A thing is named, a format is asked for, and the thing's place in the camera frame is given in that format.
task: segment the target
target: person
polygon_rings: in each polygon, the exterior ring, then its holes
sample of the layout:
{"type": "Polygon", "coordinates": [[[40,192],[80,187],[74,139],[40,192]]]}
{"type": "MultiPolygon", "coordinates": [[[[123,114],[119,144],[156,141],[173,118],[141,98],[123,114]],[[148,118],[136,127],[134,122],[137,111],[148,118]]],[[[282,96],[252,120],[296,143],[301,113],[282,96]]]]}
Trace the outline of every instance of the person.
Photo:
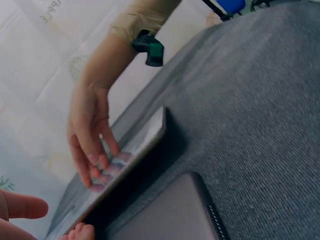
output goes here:
{"type": "MultiPolygon", "coordinates": [[[[135,58],[131,42],[140,30],[157,33],[181,0],[133,0],[111,24],[106,38],[88,60],[74,88],[68,118],[67,137],[73,160],[83,183],[90,187],[91,177],[98,178],[108,165],[100,135],[114,155],[120,153],[108,123],[110,88],[135,58]]],[[[45,201],[0,190],[0,239],[34,240],[28,232],[9,223],[9,219],[37,219],[48,212],[45,201]]],[[[93,240],[92,225],[79,223],[61,240],[93,240]]]]}
{"type": "MultiPolygon", "coordinates": [[[[48,213],[48,204],[37,197],[0,190],[0,239],[36,240],[30,233],[11,224],[9,219],[39,219],[48,213]]],[[[61,240],[94,240],[92,225],[79,223],[75,229],[61,240]]]]}
{"type": "Polygon", "coordinates": [[[108,123],[108,93],[137,54],[131,42],[143,29],[156,34],[180,2],[133,0],[110,25],[106,38],[84,67],[71,97],[67,138],[77,171],[88,188],[91,177],[101,174],[97,163],[103,169],[108,165],[100,136],[113,155],[120,152],[108,123]]]}
{"type": "MultiPolygon", "coordinates": [[[[127,181],[133,190],[148,189],[107,232],[119,230],[173,178],[193,170],[206,182],[232,239],[319,238],[319,13],[320,4],[310,1],[257,11],[204,30],[164,66],[114,126],[125,132],[125,118],[169,108],[165,141],[147,170],[127,181]]],[[[106,95],[135,56],[122,38],[106,39],[71,101],[68,136],[86,186],[97,174],[94,164],[107,164],[92,133],[103,131],[114,154],[119,151],[104,111],[106,95]],[[123,46],[120,52],[128,55],[118,56],[106,43],[123,46]],[[99,65],[110,56],[112,68],[99,65]]],[[[115,199],[133,199],[127,189],[115,199]]],[[[98,223],[108,214],[93,217],[98,223]]],[[[77,237],[77,230],[72,234],[63,238],[77,237]]]]}

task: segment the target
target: gray fabric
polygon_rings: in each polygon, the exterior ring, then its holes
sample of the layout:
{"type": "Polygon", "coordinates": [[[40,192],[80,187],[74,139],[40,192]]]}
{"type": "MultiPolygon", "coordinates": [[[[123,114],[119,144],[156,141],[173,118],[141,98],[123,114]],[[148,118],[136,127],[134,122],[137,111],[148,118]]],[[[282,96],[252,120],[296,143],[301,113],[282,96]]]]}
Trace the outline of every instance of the gray fabric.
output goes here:
{"type": "Polygon", "coordinates": [[[298,2],[190,41],[113,126],[120,139],[169,109],[165,141],[144,160],[155,169],[140,177],[152,185],[106,232],[193,170],[232,240],[320,239],[319,39],[320,5],[298,2]]]}

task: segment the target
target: sleeve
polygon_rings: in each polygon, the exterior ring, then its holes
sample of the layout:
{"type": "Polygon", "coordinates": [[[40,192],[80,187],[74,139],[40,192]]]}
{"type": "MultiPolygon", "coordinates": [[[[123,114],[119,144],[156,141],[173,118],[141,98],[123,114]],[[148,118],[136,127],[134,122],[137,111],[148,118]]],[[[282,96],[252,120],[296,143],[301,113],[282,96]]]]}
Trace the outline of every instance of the sleeve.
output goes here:
{"type": "Polygon", "coordinates": [[[114,34],[130,44],[141,30],[156,34],[180,4],[181,0],[133,0],[110,25],[114,34]]]}

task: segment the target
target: tablet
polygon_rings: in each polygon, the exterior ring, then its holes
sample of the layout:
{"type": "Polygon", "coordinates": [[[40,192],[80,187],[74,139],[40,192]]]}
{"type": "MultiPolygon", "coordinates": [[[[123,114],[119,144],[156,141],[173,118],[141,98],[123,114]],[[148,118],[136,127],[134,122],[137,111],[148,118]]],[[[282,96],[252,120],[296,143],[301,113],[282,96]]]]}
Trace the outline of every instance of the tablet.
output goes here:
{"type": "Polygon", "coordinates": [[[229,240],[201,176],[176,178],[108,240],[229,240]]]}
{"type": "Polygon", "coordinates": [[[82,184],[79,176],[67,187],[59,207],[53,217],[45,240],[59,240],[74,229],[127,173],[164,136],[166,131],[166,110],[161,107],[121,148],[121,153],[111,160],[110,165],[98,179],[93,181],[92,189],[82,184]]]}

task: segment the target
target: child's foot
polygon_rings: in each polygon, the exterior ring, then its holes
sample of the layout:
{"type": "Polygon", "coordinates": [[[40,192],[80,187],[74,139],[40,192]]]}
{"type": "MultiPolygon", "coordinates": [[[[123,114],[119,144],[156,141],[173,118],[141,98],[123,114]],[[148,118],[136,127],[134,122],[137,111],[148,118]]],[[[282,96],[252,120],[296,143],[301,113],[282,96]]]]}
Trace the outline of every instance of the child's foot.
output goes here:
{"type": "Polygon", "coordinates": [[[92,225],[79,223],[75,229],[64,235],[60,240],[95,240],[95,228],[92,225]]]}

